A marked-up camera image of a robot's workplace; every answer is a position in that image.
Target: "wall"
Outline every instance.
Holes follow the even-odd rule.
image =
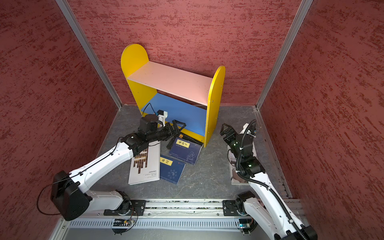
[[[255,104],[301,0],[68,0],[123,103],[135,103],[120,57],[131,43],[149,60],[213,77],[227,68],[222,104]]]
[[[384,235],[384,3],[314,0],[262,116],[319,239]]]
[[[37,195],[96,156],[117,107],[55,1],[2,1],[0,32],[0,239],[47,239]]]

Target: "pink shelf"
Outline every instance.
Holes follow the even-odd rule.
[[[127,79],[205,106],[212,83],[212,78],[151,61]]]

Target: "robotic arm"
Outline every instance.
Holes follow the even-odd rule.
[[[265,169],[258,159],[253,156],[253,133],[256,120],[243,126],[237,132],[230,125],[223,124],[220,135],[236,158],[236,172],[239,177],[249,182],[266,209],[251,192],[239,194],[236,199],[237,212],[240,215],[249,214],[255,222],[267,233],[271,240],[317,240],[317,234],[311,226],[305,227],[285,204],[271,184]]]
[[[112,149],[69,174],[61,171],[54,176],[51,201],[65,220],[71,221],[86,211],[129,209],[130,201],[125,193],[89,189],[112,169],[148,148],[149,143],[166,141],[185,128],[186,124],[177,120],[172,121],[173,125],[165,123],[167,116],[167,112],[159,110],[157,114],[142,117],[138,131],[120,137]]]

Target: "white book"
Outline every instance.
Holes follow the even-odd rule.
[[[160,142],[150,142],[149,147],[131,160],[128,184],[160,180]]]
[[[252,152],[253,152],[253,155],[255,157],[257,157],[254,143],[252,143]],[[249,185],[248,181],[242,179],[241,177],[239,177],[237,175],[236,167],[234,167],[234,165],[236,164],[236,158],[231,151],[229,151],[229,153],[228,153],[228,158],[230,161],[228,164],[229,164],[229,169],[230,169],[230,173],[231,173],[231,184],[232,185]]]

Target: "book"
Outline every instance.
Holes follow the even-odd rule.
[[[177,184],[183,173],[185,163],[171,157],[160,155],[160,178]]]
[[[160,180],[160,143],[150,142],[149,147],[131,159],[128,184]]]
[[[253,152],[253,155],[255,157],[257,157],[255,145],[253,143],[252,143],[252,152]],[[230,169],[230,174],[231,174],[231,184],[232,185],[249,185],[248,181],[242,179],[241,177],[239,177],[237,175],[236,167],[233,166],[236,164],[236,158],[231,151],[228,152],[228,158],[229,158],[228,164],[229,164],[229,169]]]
[[[166,146],[166,149],[170,150],[176,140],[176,138],[179,137],[179,138],[182,138],[182,139],[185,139],[185,140],[188,140],[190,142],[194,142],[194,143],[197,143],[198,145],[201,145],[203,146],[203,143],[194,139],[193,137],[190,137],[188,136],[187,134],[184,134],[184,133],[180,133],[179,135],[177,136],[174,136],[168,143],[168,145]]]
[[[197,143],[177,137],[168,155],[195,165],[201,148]]]

